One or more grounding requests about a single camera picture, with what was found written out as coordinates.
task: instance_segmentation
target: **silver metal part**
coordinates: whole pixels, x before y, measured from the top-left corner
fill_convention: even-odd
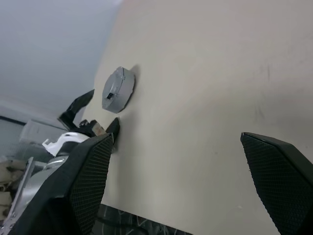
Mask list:
[[[102,108],[115,114],[121,112],[133,93],[134,84],[134,73],[118,67],[105,83],[102,92]]]
[[[3,235],[10,232],[29,202],[33,199],[41,185],[43,185],[44,181],[56,171],[67,158],[68,156],[56,157],[51,159],[47,164],[36,162],[33,158],[28,160],[11,210],[0,231],[3,232]]]

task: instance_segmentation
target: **textured rubber pad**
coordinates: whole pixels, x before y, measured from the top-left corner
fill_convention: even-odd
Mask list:
[[[105,138],[89,152],[70,190],[69,200],[82,235],[89,235],[106,187],[113,141]]]
[[[312,234],[312,164],[274,138],[243,133],[241,142],[256,191],[280,234]]]

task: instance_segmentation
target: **dark floor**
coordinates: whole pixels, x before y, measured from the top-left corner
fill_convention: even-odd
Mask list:
[[[189,235],[103,204],[100,205],[98,216],[106,223],[96,221],[91,233],[94,235]]]

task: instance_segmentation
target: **black cable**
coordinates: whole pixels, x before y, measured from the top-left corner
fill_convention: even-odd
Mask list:
[[[126,229],[126,228],[134,229],[134,230],[138,230],[138,231],[142,232],[145,235],[149,235],[147,230],[145,230],[144,228],[138,227],[138,226],[134,226],[134,225],[130,225],[130,224],[117,224],[117,223],[111,222],[109,220],[100,218],[100,217],[97,217],[96,220],[99,221],[100,223],[103,223],[103,224],[108,225],[110,227],[122,228],[122,229]]]
[[[4,116],[0,116],[0,119],[4,120],[4,121],[9,121],[11,123],[15,123],[15,124],[18,124],[18,125],[21,125],[21,126],[25,126],[26,125],[25,122],[17,121],[17,120],[14,120],[14,119],[11,119],[11,118],[8,118],[8,117],[4,117]]]

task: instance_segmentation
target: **white plastic part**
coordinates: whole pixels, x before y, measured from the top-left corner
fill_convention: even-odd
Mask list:
[[[89,139],[89,136],[86,136],[84,134],[77,132],[66,132],[62,134],[59,137],[58,141],[56,141],[55,143],[52,142],[48,143],[49,139],[45,140],[45,142],[43,142],[43,146],[50,154],[52,154],[55,157],[65,142],[81,143],[87,139]]]

